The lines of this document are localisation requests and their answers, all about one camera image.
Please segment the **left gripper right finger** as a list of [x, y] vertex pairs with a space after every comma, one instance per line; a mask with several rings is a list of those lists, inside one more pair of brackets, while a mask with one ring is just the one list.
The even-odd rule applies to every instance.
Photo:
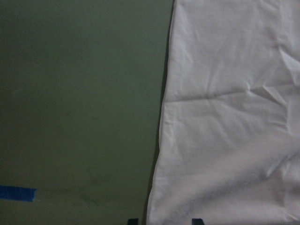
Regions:
[[203, 225], [203, 220], [201, 218], [193, 218], [191, 225]]

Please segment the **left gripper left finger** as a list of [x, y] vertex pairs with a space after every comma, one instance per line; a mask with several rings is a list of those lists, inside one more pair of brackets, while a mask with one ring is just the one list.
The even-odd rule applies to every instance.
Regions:
[[139, 225], [139, 219], [138, 218], [130, 218], [127, 221], [127, 225]]

